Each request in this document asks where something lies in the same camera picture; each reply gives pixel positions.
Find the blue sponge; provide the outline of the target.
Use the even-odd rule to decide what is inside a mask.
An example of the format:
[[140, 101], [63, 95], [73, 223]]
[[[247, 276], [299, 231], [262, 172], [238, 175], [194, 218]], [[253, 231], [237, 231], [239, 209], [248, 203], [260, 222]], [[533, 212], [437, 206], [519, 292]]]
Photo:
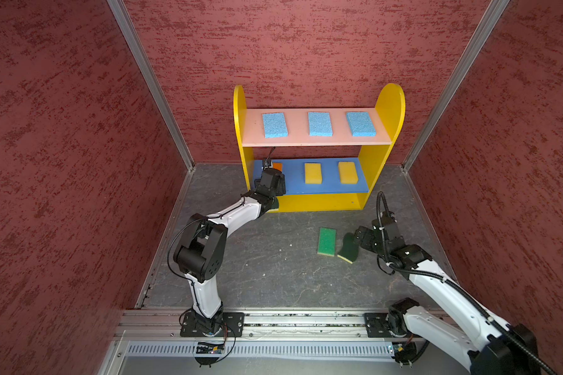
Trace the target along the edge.
[[309, 112], [307, 114], [307, 119], [309, 124], [309, 136], [333, 136], [331, 117], [328, 112]]
[[289, 135], [283, 112], [264, 113], [262, 115], [264, 137], [285, 138]]
[[368, 112], [347, 112], [347, 122], [353, 137], [375, 137], [377, 131]]

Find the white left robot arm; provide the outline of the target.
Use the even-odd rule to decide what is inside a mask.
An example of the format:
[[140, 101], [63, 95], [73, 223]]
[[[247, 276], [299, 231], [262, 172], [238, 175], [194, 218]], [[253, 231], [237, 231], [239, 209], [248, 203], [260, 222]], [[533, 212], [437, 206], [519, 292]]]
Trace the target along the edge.
[[225, 257], [228, 237], [276, 207], [276, 189], [260, 187], [215, 214], [193, 215], [175, 235], [167, 250], [167, 266], [175, 276], [188, 282], [192, 294], [189, 313], [203, 334], [217, 334], [224, 324], [217, 272]]

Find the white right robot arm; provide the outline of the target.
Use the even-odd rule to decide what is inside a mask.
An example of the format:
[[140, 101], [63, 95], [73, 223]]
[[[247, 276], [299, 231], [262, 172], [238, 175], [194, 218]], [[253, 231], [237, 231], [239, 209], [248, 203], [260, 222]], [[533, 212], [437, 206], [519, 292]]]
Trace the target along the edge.
[[412, 298], [392, 305], [385, 329], [394, 337], [419, 336], [459, 362], [471, 374], [553, 374], [538, 353], [537, 340], [524, 325], [512, 325], [491, 312], [418, 245], [388, 238], [385, 227], [359, 227], [353, 242], [377, 255], [394, 273], [431, 297], [453, 320], [447, 323]]

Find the yellow wooden shelf unit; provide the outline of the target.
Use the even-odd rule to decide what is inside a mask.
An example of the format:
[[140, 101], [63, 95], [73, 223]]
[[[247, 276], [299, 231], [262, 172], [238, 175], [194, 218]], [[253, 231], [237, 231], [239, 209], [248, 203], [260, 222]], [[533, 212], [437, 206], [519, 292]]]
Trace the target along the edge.
[[[380, 92], [375, 106], [364, 108], [369, 113], [377, 131], [375, 137], [353, 137], [347, 122], [349, 108], [319, 108], [318, 112], [329, 113], [332, 122], [332, 137], [309, 136], [307, 114], [310, 109], [280, 109], [285, 114], [287, 137], [266, 138], [262, 115], [270, 109], [250, 109], [242, 86], [236, 86], [233, 96], [233, 113], [236, 138], [242, 162], [243, 174], [248, 188], [260, 178], [262, 160], [255, 157], [255, 148], [296, 148], [357, 146], [359, 154], [350, 159], [356, 164], [359, 182], [343, 185], [339, 181], [338, 163], [341, 158], [283, 159], [275, 157], [283, 165], [286, 179], [286, 194], [278, 197], [279, 213], [345, 211], [364, 209], [378, 178], [397, 143], [403, 127], [406, 99], [402, 87], [387, 84]], [[322, 165], [322, 184], [304, 183], [304, 164]]]

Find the dark green curved sponge upper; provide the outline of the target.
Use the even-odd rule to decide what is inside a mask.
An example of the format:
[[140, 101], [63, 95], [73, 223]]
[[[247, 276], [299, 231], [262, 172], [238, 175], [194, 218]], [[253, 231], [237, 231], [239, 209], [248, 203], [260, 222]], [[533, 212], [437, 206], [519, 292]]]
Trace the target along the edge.
[[342, 247], [338, 251], [337, 257], [353, 264], [359, 255], [359, 245], [355, 243], [355, 236], [353, 233], [347, 233], [342, 239]]

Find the green yellow scrub sponge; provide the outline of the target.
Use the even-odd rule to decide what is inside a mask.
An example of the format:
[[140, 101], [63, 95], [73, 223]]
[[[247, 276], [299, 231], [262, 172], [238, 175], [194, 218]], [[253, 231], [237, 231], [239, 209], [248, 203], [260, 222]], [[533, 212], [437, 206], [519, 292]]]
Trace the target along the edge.
[[317, 254], [321, 256], [336, 255], [336, 230], [322, 227], [319, 231]]

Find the aluminium corner frame post right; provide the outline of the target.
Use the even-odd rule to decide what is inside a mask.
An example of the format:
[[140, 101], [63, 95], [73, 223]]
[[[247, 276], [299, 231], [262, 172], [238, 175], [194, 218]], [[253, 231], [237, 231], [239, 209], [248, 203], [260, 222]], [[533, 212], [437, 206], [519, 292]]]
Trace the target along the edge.
[[472, 37], [469, 39], [435, 106], [433, 106], [414, 145], [411, 147], [411, 150], [402, 164], [404, 174], [409, 174], [414, 162], [423, 150], [425, 143], [432, 135], [442, 115], [444, 115], [444, 112], [457, 93], [461, 83], [466, 78], [469, 70], [472, 68], [509, 3], [509, 0], [492, 0], [489, 2], [486, 11], [475, 28]]

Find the aluminium corner frame post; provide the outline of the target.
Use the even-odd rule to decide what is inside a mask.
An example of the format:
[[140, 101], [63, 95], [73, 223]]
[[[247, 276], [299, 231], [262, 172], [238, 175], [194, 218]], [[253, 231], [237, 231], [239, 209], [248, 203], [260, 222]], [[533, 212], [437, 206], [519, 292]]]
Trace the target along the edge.
[[133, 25], [131, 16], [124, 4], [124, 1], [107, 0], [107, 4], [114, 15], [117, 25], [124, 36], [125, 42], [131, 51], [142, 77], [144, 78], [146, 86], [156, 103], [156, 107], [159, 110], [167, 129], [169, 130], [170, 136], [172, 137], [175, 146], [184, 161], [186, 169], [189, 172], [193, 172], [195, 170], [195, 161], [192, 158], [189, 147], [182, 135], [178, 122], [175, 119], [175, 115], [173, 114], [173, 111], [166, 99], [166, 95], [164, 94], [158, 78], [156, 77], [145, 49], [142, 46], [142, 42]]
[[475, 28], [472, 37], [469, 39], [435, 106], [433, 106], [414, 145], [411, 147], [411, 150], [402, 164], [404, 174], [409, 174], [414, 162], [423, 150], [425, 143], [432, 135], [442, 115], [444, 115], [444, 112], [457, 93], [461, 83], [466, 78], [469, 70], [472, 68], [509, 3], [509, 0], [492, 0], [489, 2], [486, 11]]

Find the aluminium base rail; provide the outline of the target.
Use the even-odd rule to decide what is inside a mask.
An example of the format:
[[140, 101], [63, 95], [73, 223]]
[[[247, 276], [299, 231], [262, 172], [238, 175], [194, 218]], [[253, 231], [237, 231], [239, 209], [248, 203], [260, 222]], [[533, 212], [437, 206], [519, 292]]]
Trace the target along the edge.
[[[399, 368], [393, 345], [400, 342], [385, 328], [387, 309], [287, 308], [230, 309], [225, 357], [296, 360], [341, 360], [389, 363]], [[124, 311], [101, 374], [119, 374], [135, 355], [189, 357], [201, 334], [189, 312], [181, 308], [142, 308]]]

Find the aluminium corner frame post left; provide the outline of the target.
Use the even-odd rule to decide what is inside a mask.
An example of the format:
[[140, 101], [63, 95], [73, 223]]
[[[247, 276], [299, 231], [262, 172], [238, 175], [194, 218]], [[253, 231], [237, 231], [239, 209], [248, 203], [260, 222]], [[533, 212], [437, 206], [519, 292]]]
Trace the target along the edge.
[[107, 4], [114, 15], [117, 25], [124, 36], [125, 42], [131, 51], [142, 77], [144, 78], [146, 86], [156, 103], [156, 107], [159, 110], [167, 129], [169, 130], [170, 136], [172, 137], [175, 146], [184, 161], [186, 169], [189, 172], [193, 172], [195, 170], [195, 161], [192, 158], [189, 147], [182, 135], [178, 122], [175, 119], [175, 115], [173, 114], [173, 111], [166, 99], [166, 95], [164, 94], [158, 78], [156, 77], [145, 49], [142, 46], [142, 42], [133, 25], [131, 16], [124, 4], [124, 1], [107, 0]]

